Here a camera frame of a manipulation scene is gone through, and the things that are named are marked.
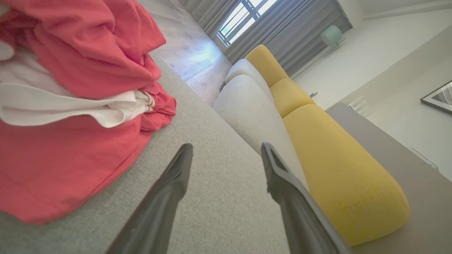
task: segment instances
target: gray fabric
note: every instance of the gray fabric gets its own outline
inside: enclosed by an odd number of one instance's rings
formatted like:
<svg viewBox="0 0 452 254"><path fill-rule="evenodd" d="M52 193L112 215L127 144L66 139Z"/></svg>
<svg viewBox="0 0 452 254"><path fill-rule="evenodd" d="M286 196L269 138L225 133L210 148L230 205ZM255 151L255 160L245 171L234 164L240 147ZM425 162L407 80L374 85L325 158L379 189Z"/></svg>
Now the gray fabric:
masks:
<svg viewBox="0 0 452 254"><path fill-rule="evenodd" d="M399 183L411 217L396 232L353 247L355 254L452 252L452 183L343 103L328 111Z"/></svg>
<svg viewBox="0 0 452 254"><path fill-rule="evenodd" d="M44 226L0 213L0 253L104 253L179 147L193 144L188 190L168 253L288 253L279 206L260 156L159 58L177 99L172 123L153 133L135 164L70 215Z"/></svg>
<svg viewBox="0 0 452 254"><path fill-rule="evenodd" d="M309 189L281 115L254 80L246 75L233 78L221 91L213 109L259 155L262 142L272 144L294 175Z"/></svg>
<svg viewBox="0 0 452 254"><path fill-rule="evenodd" d="M238 60L231 68L229 73L225 78L225 82L228 83L231 79L237 77L238 75L247 75L252 78L257 85L261 88L262 91L267 95L267 97L275 104L275 100L273 99L272 92L270 92L270 88L268 87L267 82L264 77L260 74L260 72L246 59Z"/></svg>
<svg viewBox="0 0 452 254"><path fill-rule="evenodd" d="M179 0L210 38L214 38L240 0Z"/></svg>
<svg viewBox="0 0 452 254"><path fill-rule="evenodd" d="M263 44L291 76L326 47L320 34L330 25L351 28L334 0L278 0L225 54L235 63Z"/></svg>

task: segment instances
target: framed picture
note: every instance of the framed picture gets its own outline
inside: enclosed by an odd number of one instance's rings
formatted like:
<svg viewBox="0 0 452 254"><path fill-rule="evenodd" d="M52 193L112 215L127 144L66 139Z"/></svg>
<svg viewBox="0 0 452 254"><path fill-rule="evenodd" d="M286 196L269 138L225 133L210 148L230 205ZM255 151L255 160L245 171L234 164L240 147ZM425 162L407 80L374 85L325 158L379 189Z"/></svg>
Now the framed picture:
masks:
<svg viewBox="0 0 452 254"><path fill-rule="evenodd" d="M452 115L452 80L423 97L421 103Z"/></svg>

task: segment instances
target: gray curtain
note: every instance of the gray curtain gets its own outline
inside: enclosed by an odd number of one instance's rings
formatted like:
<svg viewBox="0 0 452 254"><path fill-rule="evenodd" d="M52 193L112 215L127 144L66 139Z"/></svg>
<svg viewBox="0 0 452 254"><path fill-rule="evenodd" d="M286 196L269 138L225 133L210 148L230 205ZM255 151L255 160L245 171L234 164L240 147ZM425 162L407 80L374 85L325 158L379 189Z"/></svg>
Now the gray curtain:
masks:
<svg viewBox="0 0 452 254"><path fill-rule="evenodd" d="M179 0L212 39L239 2L240 0Z"/></svg>
<svg viewBox="0 0 452 254"><path fill-rule="evenodd" d="M352 27L334 0L278 0L225 54L235 63L263 44L291 76L327 47L320 34L330 25Z"/></svg>

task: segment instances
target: yellow cushion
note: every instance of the yellow cushion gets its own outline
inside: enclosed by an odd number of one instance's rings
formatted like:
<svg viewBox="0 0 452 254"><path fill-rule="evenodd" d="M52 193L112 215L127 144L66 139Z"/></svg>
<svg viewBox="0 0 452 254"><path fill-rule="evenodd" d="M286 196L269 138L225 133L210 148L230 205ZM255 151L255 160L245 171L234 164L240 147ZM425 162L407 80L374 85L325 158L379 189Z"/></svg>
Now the yellow cushion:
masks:
<svg viewBox="0 0 452 254"><path fill-rule="evenodd" d="M308 104L283 121L311 195L351 246L408 221L410 208L398 183L325 111Z"/></svg>
<svg viewBox="0 0 452 254"><path fill-rule="evenodd" d="M282 118L303 105L315 105L314 100L289 78L276 82L270 92Z"/></svg>
<svg viewBox="0 0 452 254"><path fill-rule="evenodd" d="M254 48L245 59L250 61L259 73L264 77L268 86L271 87L281 79L288 78L289 76L276 61L275 57L264 45L258 45Z"/></svg>

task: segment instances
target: red garment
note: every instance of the red garment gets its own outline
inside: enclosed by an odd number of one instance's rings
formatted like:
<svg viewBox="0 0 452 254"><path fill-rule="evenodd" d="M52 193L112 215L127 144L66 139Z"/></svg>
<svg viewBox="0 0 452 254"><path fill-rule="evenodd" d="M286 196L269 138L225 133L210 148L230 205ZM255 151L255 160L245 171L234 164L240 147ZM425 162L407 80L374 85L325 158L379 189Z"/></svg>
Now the red garment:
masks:
<svg viewBox="0 0 452 254"><path fill-rule="evenodd" d="M176 101L157 82L148 52L165 43L135 0L14 0L0 18L0 40L28 47L55 79L79 97L139 89L154 111L114 128L92 117L37 127L0 121L0 210L42 224L81 206L137 159L153 131L167 126Z"/></svg>

